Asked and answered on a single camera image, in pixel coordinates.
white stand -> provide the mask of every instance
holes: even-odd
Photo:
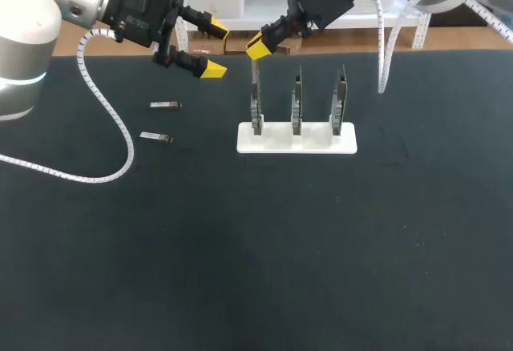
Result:
[[[340,136],[333,136],[331,123],[303,123],[301,136],[294,136],[291,123],[262,123],[262,135],[254,135],[251,123],[239,125],[239,153],[353,155],[357,152],[352,123],[343,123]]]

black mat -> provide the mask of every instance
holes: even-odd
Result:
[[[0,164],[0,350],[425,350],[513,341],[513,54],[271,58],[266,119],[305,120],[349,77],[355,156],[241,156],[249,62],[201,82],[148,58],[89,58],[137,141],[113,184]],[[151,101],[181,100],[179,114]],[[125,160],[74,59],[0,152],[83,176]]]

wooden floor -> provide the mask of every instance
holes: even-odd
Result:
[[[55,56],[76,54],[76,46],[84,29],[69,23],[63,24],[61,37],[55,48]],[[414,28],[405,28],[399,36],[396,50],[411,50]],[[247,39],[231,41],[231,53],[244,53]],[[223,44],[216,40],[191,41],[191,49],[206,54],[222,54]],[[467,49],[513,49],[493,30],[479,28],[430,28],[424,50],[467,50]],[[302,41],[301,49],[294,54],[328,54],[345,52],[375,52],[378,50],[378,36],[375,29],[327,30]],[[87,55],[150,55],[152,49],[143,48],[132,42],[118,44],[108,39],[96,39],[87,46]]]

cable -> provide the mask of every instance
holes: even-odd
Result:
[[[127,161],[123,165],[123,167],[117,171],[116,173],[105,176],[105,177],[83,177],[83,176],[76,176],[76,175],[70,175],[68,173],[64,173],[61,171],[56,171],[55,169],[51,169],[48,167],[44,167],[41,165],[37,165],[34,163],[29,163],[25,160],[20,159],[14,159],[9,156],[0,155],[0,161],[3,161],[5,163],[10,163],[14,165],[18,165],[20,167],[29,168],[34,171],[39,171],[46,173],[48,175],[60,177],[66,180],[70,181],[76,181],[79,183],[87,183],[87,184],[103,184],[108,183],[113,180],[116,180],[123,176],[125,173],[127,173],[128,169],[130,168],[131,164],[134,161],[134,143],[132,142],[130,133],[128,132],[128,129],[125,127],[125,124],[121,120],[121,118],[118,116],[114,108],[111,107],[111,104],[105,99],[105,97],[102,95],[102,93],[99,91],[98,87],[96,87],[95,83],[93,83],[93,80],[91,79],[91,76],[89,75],[89,72],[87,72],[86,63],[84,62],[83,56],[84,56],[84,50],[86,48],[87,43],[89,40],[96,36],[103,36],[115,39],[115,34],[113,30],[107,30],[107,29],[94,29],[88,31],[80,40],[79,45],[77,47],[77,62],[79,64],[80,73],[82,74],[82,77],[84,81],[86,82],[87,86],[91,91],[93,92],[93,95],[96,96],[96,98],[101,102],[101,104],[105,107],[105,110],[109,113],[109,115],[113,118],[115,123],[118,125],[119,129],[121,130],[121,133],[123,134],[123,137],[125,138],[125,141],[127,142]]]
[[[394,55],[395,44],[398,40],[399,33],[401,32],[402,22],[404,18],[410,14],[410,12],[419,4],[422,0],[410,0],[404,11],[399,15],[398,22],[395,27],[392,29],[390,34],[386,52],[385,52],[385,62],[383,66],[383,70],[381,72],[381,77],[378,85],[378,92],[383,93],[386,89],[386,84],[388,83],[388,79],[390,76],[390,65],[392,63],[392,57]],[[471,8],[479,17],[485,20],[488,25],[490,25],[497,33],[503,36],[508,42],[513,43],[513,31],[505,25],[497,16],[492,14],[487,8],[478,3],[475,0],[460,0],[463,4],[467,5]]]
[[[378,81],[382,76],[383,64],[385,63],[385,19],[383,18],[383,7],[381,0],[374,0],[376,13],[378,15]]]

white holder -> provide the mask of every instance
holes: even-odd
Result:
[[[340,136],[333,135],[331,117],[328,123],[303,122],[301,136],[293,135],[292,123],[262,123],[261,135],[251,123],[239,125],[237,151],[243,154],[354,155],[357,150],[354,125],[343,123]]]

